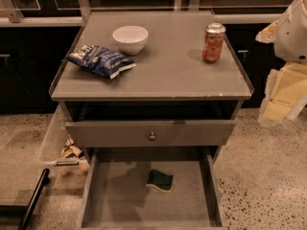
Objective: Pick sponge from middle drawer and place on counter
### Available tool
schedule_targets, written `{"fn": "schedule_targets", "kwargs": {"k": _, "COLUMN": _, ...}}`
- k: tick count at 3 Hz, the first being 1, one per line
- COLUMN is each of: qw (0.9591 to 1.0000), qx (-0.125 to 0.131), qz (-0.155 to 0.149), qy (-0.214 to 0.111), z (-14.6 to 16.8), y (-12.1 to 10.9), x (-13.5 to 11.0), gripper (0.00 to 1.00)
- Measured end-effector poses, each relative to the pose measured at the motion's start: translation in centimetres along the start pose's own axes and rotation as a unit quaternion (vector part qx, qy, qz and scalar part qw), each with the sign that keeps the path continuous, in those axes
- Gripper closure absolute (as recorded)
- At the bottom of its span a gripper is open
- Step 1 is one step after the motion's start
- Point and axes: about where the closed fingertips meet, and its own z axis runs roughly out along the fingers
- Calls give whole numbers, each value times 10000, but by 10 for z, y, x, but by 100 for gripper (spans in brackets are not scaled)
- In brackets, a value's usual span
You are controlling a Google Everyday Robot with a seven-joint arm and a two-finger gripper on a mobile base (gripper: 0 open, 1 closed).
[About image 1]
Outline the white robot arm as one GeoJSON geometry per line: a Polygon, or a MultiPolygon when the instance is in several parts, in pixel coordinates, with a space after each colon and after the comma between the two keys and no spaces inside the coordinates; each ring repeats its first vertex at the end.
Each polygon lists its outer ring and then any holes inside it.
{"type": "Polygon", "coordinates": [[[285,61],[270,71],[260,106],[258,122],[273,127],[294,120],[307,104],[307,0],[294,0],[256,40],[272,42],[275,55],[285,61]]]}

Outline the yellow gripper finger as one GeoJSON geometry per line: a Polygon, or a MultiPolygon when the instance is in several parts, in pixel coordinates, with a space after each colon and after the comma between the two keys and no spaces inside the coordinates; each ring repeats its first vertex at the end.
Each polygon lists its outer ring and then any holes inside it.
{"type": "Polygon", "coordinates": [[[271,69],[258,122],[274,127],[293,121],[307,104],[307,64],[287,62],[280,70],[271,69]]]}

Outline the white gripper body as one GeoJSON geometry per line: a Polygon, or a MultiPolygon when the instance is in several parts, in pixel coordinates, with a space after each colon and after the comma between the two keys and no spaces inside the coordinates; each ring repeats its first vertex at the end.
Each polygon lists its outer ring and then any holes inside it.
{"type": "Polygon", "coordinates": [[[275,37],[275,29],[277,26],[278,21],[273,21],[269,26],[267,26],[265,29],[260,31],[257,36],[255,37],[255,40],[261,43],[273,43],[274,37],[275,37]]]}

